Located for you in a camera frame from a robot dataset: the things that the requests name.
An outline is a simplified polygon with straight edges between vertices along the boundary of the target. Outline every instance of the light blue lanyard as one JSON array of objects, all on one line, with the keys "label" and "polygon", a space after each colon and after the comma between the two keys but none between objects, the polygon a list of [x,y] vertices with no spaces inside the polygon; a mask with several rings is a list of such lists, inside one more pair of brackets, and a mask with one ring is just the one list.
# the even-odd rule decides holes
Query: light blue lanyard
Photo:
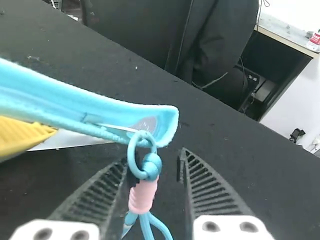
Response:
[{"label": "light blue lanyard", "polygon": [[[151,143],[151,153],[147,154],[143,158],[142,165],[141,165],[142,170],[138,168],[136,164],[136,159],[135,159],[136,146],[137,146],[137,143],[141,140],[148,140]],[[128,161],[129,169],[131,170],[132,174],[136,178],[142,181],[149,181],[157,184],[157,180],[162,169],[162,161],[161,161],[161,158],[157,155],[157,146],[156,146],[155,139],[149,132],[141,130],[133,135],[127,148],[127,161]],[[134,199],[133,201],[138,202],[139,200],[144,200],[143,199],[144,196],[138,195],[135,197],[142,198],[142,199]],[[129,202],[132,201],[132,199],[130,198],[132,198],[131,193],[129,197]],[[155,239],[151,230],[151,225],[159,229],[161,233],[164,235],[166,240],[173,240],[173,237],[169,229],[167,228],[167,226],[163,222],[161,222],[159,219],[157,219],[154,215],[152,215],[150,211],[147,211],[143,214],[138,214],[130,210],[128,211],[124,219],[122,238],[129,232],[129,230],[135,224],[138,217],[140,221],[141,231],[145,240]]]}]

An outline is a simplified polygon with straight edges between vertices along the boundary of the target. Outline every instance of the cord knot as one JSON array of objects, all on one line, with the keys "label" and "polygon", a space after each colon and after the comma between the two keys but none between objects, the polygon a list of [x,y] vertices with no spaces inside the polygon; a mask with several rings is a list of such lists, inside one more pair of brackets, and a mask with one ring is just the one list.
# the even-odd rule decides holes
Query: cord knot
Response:
[{"label": "cord knot", "polygon": [[147,173],[146,181],[155,181],[162,170],[161,158],[156,153],[148,153],[142,160],[142,170]]}]

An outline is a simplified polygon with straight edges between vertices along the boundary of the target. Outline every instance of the pink cord wrap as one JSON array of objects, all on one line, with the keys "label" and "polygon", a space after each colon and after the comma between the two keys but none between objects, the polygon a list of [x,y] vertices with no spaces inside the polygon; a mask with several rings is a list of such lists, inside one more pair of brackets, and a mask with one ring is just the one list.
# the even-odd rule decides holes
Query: pink cord wrap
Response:
[{"label": "pink cord wrap", "polygon": [[155,181],[140,180],[140,183],[130,189],[129,210],[134,214],[146,214],[150,211],[156,191],[158,188],[158,179]]}]

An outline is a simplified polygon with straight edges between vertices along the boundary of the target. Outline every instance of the desk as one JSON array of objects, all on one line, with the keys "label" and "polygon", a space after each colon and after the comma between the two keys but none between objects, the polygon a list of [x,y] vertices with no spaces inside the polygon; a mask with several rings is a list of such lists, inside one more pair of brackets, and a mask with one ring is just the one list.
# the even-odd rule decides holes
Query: desk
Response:
[{"label": "desk", "polygon": [[[319,239],[317,157],[44,2],[2,0],[1,7],[6,12],[0,16],[0,33],[5,33],[1,56],[112,98],[179,108],[176,136],[159,151],[163,171],[153,207],[174,239],[184,239],[185,231],[184,189],[175,181],[183,146],[235,188],[275,239]],[[8,239],[14,228],[31,219],[46,218],[123,153],[125,146],[111,143],[28,152],[1,164],[0,239]],[[140,230],[128,238],[142,239]]]},{"label": "desk", "polygon": [[271,15],[261,13],[258,25],[255,25],[254,30],[264,34],[272,39],[277,40],[297,51],[308,55],[312,58],[318,58],[319,53],[306,48],[309,39],[306,38],[306,32],[289,25]]}]

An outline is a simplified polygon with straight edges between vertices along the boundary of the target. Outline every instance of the screw hole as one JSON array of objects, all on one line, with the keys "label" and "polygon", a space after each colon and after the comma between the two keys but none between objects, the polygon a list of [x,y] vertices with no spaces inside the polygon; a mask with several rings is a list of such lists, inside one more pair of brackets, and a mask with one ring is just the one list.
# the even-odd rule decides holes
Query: screw hole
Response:
[{"label": "screw hole", "polygon": [[77,231],[72,235],[71,240],[89,240],[89,233],[83,230]]},{"label": "screw hole", "polygon": [[241,223],[240,229],[241,231],[247,232],[247,233],[257,233],[259,231],[256,225],[248,221]]},{"label": "screw hole", "polygon": [[215,224],[213,221],[206,221],[202,225],[202,229],[207,232],[212,232],[212,233],[216,233],[216,232],[220,231],[219,226],[217,224]]},{"label": "screw hole", "polygon": [[50,228],[44,228],[39,230],[35,235],[34,235],[34,240],[48,240],[51,237],[52,230]]}]

